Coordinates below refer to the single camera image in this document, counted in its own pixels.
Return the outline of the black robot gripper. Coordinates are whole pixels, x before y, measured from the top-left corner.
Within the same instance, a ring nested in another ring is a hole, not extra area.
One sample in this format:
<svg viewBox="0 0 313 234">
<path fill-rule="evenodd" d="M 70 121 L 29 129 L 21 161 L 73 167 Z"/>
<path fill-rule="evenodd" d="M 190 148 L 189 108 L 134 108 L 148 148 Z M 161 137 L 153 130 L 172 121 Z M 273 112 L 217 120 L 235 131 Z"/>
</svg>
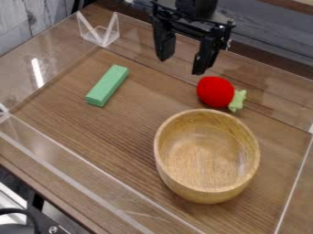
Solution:
<svg viewBox="0 0 313 234">
<path fill-rule="evenodd" d="M 193 75 L 213 66 L 220 49 L 228 49 L 236 21 L 217 11 L 219 0 L 150 0 L 153 36 L 160 61 L 176 53 L 177 36 L 201 39 L 194 56 Z"/>
</svg>

